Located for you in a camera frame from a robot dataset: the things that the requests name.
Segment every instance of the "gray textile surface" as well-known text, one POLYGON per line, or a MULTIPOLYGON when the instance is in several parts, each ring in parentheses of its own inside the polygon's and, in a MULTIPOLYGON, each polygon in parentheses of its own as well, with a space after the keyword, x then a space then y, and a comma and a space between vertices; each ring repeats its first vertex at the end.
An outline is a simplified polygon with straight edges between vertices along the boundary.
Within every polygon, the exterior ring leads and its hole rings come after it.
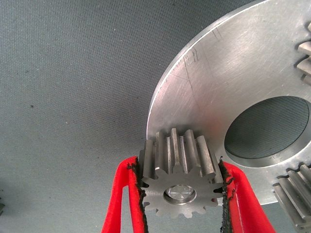
POLYGON ((309 108, 303 99, 281 96, 264 100, 234 120, 225 148, 235 156, 251 159, 278 153, 296 141, 308 120, 309 108))
MULTIPOLYGON (((204 27, 250 0, 0 1, 0 233, 98 233, 118 163, 143 147, 153 90, 204 27)), ((128 199, 122 232, 130 233, 128 199)), ((264 206, 294 232, 278 204, 264 206)), ((151 233, 219 232, 221 208, 151 233)))

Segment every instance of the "metal disc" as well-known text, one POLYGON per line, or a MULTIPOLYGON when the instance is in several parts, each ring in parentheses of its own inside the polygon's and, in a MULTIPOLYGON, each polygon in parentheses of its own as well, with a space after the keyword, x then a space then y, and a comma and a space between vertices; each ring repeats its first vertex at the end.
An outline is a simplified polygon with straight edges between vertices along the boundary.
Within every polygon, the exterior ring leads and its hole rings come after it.
POLYGON ((311 85, 295 65, 311 40, 309 0, 266 0, 219 19, 175 57, 155 89, 147 138, 156 132, 193 129, 205 135, 216 157, 247 175, 261 204, 276 202, 273 184, 286 169, 311 164, 311 120, 294 143, 273 155, 247 159, 228 155, 224 140, 232 122, 263 100, 293 96, 307 101, 311 85))

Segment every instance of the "red plastic jaw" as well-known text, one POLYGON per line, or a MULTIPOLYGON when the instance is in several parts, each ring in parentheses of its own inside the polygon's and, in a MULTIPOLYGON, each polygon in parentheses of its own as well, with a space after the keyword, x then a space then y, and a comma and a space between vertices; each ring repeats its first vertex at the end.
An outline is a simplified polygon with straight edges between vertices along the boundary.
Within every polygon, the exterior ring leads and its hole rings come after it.
POLYGON ((228 176, 227 198, 234 233, 275 233, 244 172, 223 162, 228 176))
MULTIPOLYGON (((102 233, 120 233, 123 188, 128 186, 134 233, 147 233, 147 222, 141 206, 141 190, 137 183, 137 157, 122 161, 116 171, 111 198, 102 233)), ((246 175, 236 166, 223 162, 227 176, 227 199, 230 228, 233 233, 275 233, 259 204, 246 175)))
POLYGON ((110 203, 102 233, 120 233, 121 231, 122 193, 125 186, 128 186, 129 191, 133 232, 147 232, 146 224, 143 221, 144 213, 140 207, 140 193, 137 187, 137 176, 134 169, 132 169, 132 167, 136 165, 136 156, 125 159, 119 164, 112 184, 110 203))

